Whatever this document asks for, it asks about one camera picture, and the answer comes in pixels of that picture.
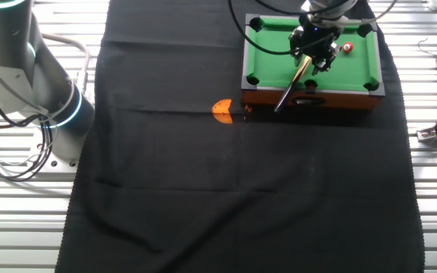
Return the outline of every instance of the black tablecloth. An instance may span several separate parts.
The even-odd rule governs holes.
[[[234,5],[241,22],[271,14]],[[225,0],[112,0],[56,271],[422,272],[401,85],[379,43],[375,110],[249,113]],[[223,99],[233,124],[211,113]]]

